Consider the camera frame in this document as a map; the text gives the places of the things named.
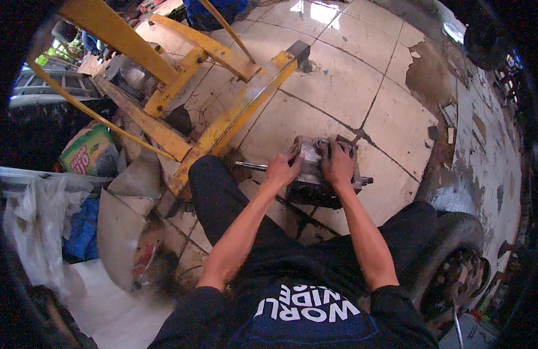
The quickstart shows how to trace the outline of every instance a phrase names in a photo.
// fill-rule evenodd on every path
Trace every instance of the blue cloth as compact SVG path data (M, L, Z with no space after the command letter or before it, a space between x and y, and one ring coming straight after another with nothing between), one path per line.
M101 52L96 46L96 43L98 42L97 38L94 38L87 32L83 31L81 34L81 41L83 42L83 46L85 49L87 49L87 51L91 52L94 56L100 55Z
M86 199L81 204L81 211L71 217L71 236L64 240L63 252L80 261L98 258L96 246L96 225L98 222L97 199Z
M222 28L199 0L183 0L183 4L186 6L187 20L191 27L203 31ZM229 24L232 24L234 17L248 5L248 0L212 0L211 4Z

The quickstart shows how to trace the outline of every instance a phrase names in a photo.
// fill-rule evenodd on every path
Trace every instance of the metal engine part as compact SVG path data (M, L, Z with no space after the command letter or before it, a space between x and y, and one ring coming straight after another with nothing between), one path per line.
M172 59L159 44L156 42L149 42L149 45L153 47L154 50L171 66L175 66L175 60ZM118 74L125 81L115 83L114 80ZM141 99L140 93L147 98L150 98L159 82L155 76L147 71L147 69L138 65L123 54L112 57L108 67L106 67L105 77L137 99Z
M483 277L490 265L472 250L455 251L436 272L422 298L420 310L426 318L436 318L455 304L461 306L483 290L488 280Z
M350 156L356 154L358 147L346 138L337 135L336 141L344 150L349 151ZM304 161L300 168L300 173L286 189L286 200L291 203L302 205L313 205L339 209L342 204L335 190L323 178L321 172L321 143L329 143L327 138L298 136L294 140L293 149L297 152L296 156L303 156ZM325 156L330 159L331 153ZM267 165L246 163L237 161L236 165L244 166L252 170L266 171ZM360 192L364 185L372 184L373 178L362 177L358 166L354 166L354 175L351 179L352 187L356 193Z

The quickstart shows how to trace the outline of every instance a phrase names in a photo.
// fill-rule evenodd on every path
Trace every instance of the hand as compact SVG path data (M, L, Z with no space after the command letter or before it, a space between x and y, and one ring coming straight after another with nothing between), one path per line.
M300 173L300 166L303 162L303 157L296 158L296 161L292 166L288 166L288 162L292 160L294 153L279 154L271 161L267 167L267 176L265 177L265 183L270 184L277 191L281 190L284 186L289 185Z
M328 159L331 146L331 159ZM331 184L335 190L345 185L351 186L350 181L354 176L354 166L356 154L349 156L349 150L343 149L336 141L329 139L329 144L320 143L321 150L321 170L323 177Z

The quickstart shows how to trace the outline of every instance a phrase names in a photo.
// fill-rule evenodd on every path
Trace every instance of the black t-shirt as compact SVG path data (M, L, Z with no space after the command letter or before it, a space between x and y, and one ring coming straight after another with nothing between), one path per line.
M149 348L437 348L401 287L372 292L370 314L325 286L285 280L227 297L192 290Z

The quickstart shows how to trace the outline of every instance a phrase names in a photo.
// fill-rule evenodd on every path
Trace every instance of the tire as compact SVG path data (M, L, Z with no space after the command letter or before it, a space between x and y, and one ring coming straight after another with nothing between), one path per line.
M65 42L73 41L77 36L77 32L77 27L62 19L60 19L52 29L52 35Z
M506 39L493 27L479 30L469 25L463 42L468 51L468 58L487 72L501 68L509 52Z
M405 281L412 303L420 311L422 297L438 268L453 251L466 247L482 251L484 230L475 216L448 212L438 218L439 233L412 268L412 277Z

